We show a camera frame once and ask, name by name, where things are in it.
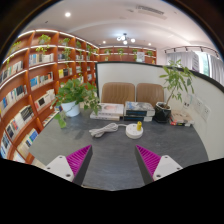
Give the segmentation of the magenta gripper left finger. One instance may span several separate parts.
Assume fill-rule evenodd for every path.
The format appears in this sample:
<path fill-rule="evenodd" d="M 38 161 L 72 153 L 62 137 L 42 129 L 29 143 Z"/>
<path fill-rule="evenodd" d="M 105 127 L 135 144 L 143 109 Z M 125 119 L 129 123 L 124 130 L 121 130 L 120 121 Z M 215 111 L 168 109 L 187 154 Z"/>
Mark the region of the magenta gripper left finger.
<path fill-rule="evenodd" d="M 45 170 L 81 186 L 92 155 L 92 146 L 87 145 L 68 156 L 57 156 Z"/>

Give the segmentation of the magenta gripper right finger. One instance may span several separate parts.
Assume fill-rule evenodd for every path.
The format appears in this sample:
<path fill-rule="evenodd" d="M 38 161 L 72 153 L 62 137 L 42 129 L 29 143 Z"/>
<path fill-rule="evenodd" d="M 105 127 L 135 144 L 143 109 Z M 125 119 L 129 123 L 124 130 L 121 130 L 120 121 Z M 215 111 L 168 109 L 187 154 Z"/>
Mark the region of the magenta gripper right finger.
<path fill-rule="evenodd" d="M 135 156 L 145 184 L 152 183 L 182 169 L 170 156 L 159 156 L 139 145 L 135 147 Z"/>

